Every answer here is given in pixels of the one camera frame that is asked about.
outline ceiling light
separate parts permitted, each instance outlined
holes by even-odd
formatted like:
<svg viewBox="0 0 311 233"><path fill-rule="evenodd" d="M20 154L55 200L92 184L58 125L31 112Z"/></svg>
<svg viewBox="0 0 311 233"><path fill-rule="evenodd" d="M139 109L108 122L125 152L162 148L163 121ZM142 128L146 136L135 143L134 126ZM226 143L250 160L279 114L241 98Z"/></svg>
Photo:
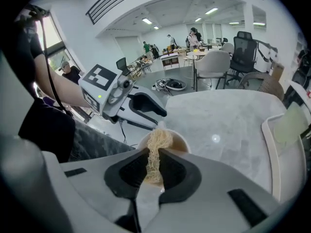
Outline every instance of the ceiling light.
<svg viewBox="0 0 311 233"><path fill-rule="evenodd" d="M143 21L144 21L145 23L147 23L147 24L152 24L152 22L149 21L147 18L144 18Z"/></svg>
<svg viewBox="0 0 311 233"><path fill-rule="evenodd" d="M217 8L213 8L213 9L211 9L210 11L207 11L205 14L210 14L210 13L212 13L212 12L214 12L214 11L216 11L216 10L218 10Z"/></svg>
<svg viewBox="0 0 311 233"><path fill-rule="evenodd" d="M254 22L253 24L254 24L254 25L259 25L259 26L264 26L264 25L266 25L266 24L263 23L263 22Z"/></svg>

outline floor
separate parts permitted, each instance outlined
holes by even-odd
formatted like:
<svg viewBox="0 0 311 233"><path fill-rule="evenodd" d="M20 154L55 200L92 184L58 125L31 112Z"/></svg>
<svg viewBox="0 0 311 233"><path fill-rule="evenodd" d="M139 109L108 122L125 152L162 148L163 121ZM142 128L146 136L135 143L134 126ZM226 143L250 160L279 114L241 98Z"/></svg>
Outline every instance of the floor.
<svg viewBox="0 0 311 233"><path fill-rule="evenodd" d="M173 65L173 67L167 67L167 70L164 71L162 67L161 60L155 60L155 62L151 65L151 71L146 70L145 75L141 75L136 84L147 87L151 89L152 85L156 82L156 80L164 79L164 78L173 78L178 79L187 84L186 89L183 91L171 91L172 96L177 96L180 94L191 93L194 90L191 88L191 75L192 75L192 67L178 67L178 65ZM217 85L218 79L201 79L198 82L198 91L204 90L212 90L215 89ZM224 80L221 79L220 84L218 86L219 89L222 89ZM226 89L234 89L238 86L238 81L232 81L229 85L226 85ZM251 82L248 89L256 90L259 87L260 83ZM170 95L164 94L163 92L153 91L156 96L161 100L163 105L165 106ZM154 114L148 113L149 116L155 118L155 120L160 121L161 117ZM95 115L89 122L88 126L109 135L110 137L123 142L124 136L121 131L121 126L119 123L112 124L108 120L104 120L102 117ZM127 124L126 121L122 124L124 134L126 136L126 143L128 145L133 145L135 147L136 144L140 142L140 140L149 132L149 130L141 129L132 125Z"/></svg>

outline cable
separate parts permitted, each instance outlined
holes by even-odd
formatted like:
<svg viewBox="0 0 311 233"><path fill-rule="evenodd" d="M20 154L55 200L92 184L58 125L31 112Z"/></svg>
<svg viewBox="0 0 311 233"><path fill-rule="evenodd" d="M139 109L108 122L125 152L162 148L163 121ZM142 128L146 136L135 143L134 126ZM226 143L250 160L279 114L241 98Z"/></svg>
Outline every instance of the cable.
<svg viewBox="0 0 311 233"><path fill-rule="evenodd" d="M120 124L120 127L121 127L121 130L122 130L122 134L123 134L123 136L124 136L124 141L123 141L123 143L124 144L127 144L127 142L126 142L126 136L125 136L125 134L124 134L124 131L123 131L123 121L119 121L119 124Z"/></svg>
<svg viewBox="0 0 311 233"><path fill-rule="evenodd" d="M55 86L54 86L54 83L53 83L53 79L51 77L51 71L50 71L50 68L49 68L49 61L48 61L48 51L47 51L47 42L46 42L46 37L45 37L45 31L44 31L44 25L43 25L43 18L42 18L42 14L40 13L40 11L35 7L33 6L33 9L35 10L37 16L38 16L38 19L40 21L40 24L41 24L41 27L42 27L42 33L43 33L43 46L44 46L44 56L45 56L45 62L46 62L46 65L47 65L47 69L48 69L48 75L49 75L49 80L50 80L50 84L51 84L51 89L52 89L52 92L53 92L53 95L55 97L55 100L57 101L57 103L59 104L59 106L62 108L62 110L65 111L65 113L68 115L68 116L71 116L69 111L63 106L62 102L60 101L59 97L58 97L58 94L56 92L56 89L55 89Z"/></svg>

